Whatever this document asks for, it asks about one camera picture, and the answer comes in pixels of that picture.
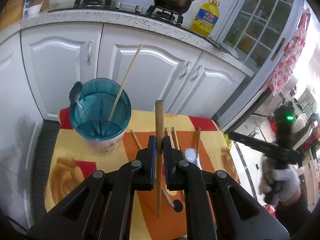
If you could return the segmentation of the right hand white glove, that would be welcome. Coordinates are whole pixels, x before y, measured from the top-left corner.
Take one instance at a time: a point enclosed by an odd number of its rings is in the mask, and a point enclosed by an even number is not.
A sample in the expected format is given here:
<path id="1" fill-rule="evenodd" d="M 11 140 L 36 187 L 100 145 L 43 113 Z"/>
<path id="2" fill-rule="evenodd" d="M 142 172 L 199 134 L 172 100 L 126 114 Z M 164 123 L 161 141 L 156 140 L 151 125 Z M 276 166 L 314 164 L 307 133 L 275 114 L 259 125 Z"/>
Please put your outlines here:
<path id="1" fill-rule="evenodd" d="M 290 206 L 301 197 L 300 179 L 293 165 L 278 169 L 276 164 L 271 158 L 263 160 L 259 193 L 267 204 Z"/>

